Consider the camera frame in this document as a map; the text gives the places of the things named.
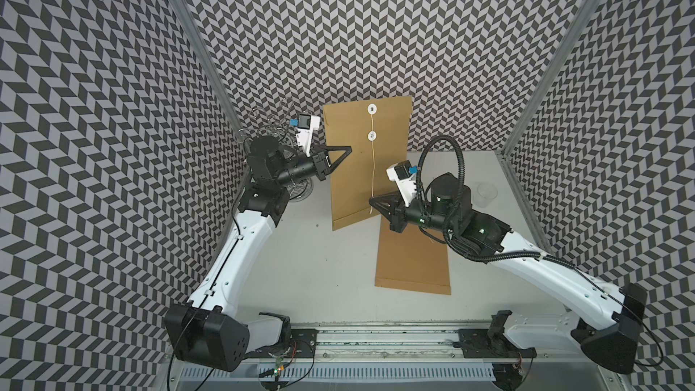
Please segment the brown kraft file bag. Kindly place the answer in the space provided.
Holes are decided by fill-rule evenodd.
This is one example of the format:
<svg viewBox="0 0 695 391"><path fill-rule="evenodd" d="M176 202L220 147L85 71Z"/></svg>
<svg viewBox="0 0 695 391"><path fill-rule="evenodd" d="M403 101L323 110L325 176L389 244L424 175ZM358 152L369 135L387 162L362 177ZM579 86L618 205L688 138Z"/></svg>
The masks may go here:
<svg viewBox="0 0 695 391"><path fill-rule="evenodd" d="M448 247L423 235L416 226L391 231L381 219L376 287L450 295Z"/></svg>

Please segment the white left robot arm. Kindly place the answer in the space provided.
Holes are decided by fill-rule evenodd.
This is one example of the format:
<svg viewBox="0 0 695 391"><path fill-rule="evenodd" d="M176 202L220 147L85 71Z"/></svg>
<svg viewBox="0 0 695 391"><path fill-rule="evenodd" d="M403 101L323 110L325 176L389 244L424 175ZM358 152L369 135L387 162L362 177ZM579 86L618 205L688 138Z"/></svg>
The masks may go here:
<svg viewBox="0 0 695 391"><path fill-rule="evenodd" d="M289 317L263 312L252 322L237 319L241 291L280 224L291 199L289 185L313 177L325 180L351 152L349 146L305 152L274 136L252 140L246 156L250 179L233 212L232 231L198 288L185 302L172 304L164 316L176 358L232 372L259 349L289 349Z"/></svg>

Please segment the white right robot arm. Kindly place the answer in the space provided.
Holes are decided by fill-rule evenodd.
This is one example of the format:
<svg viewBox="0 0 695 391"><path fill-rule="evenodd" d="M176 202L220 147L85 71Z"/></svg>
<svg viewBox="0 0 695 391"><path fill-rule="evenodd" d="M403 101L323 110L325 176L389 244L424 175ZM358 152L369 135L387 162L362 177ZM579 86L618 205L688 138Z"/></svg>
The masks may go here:
<svg viewBox="0 0 695 391"><path fill-rule="evenodd" d="M518 350L578 351L604 369L631 374L644 330L648 293L636 283L619 287L549 255L508 224L472 206L471 190L451 173L437 177L419 197L416 177L397 178L398 190L369 204L391 230L435 230L463 258L503 269L561 302L556 317L531 318L503 311L501 339Z"/></svg>

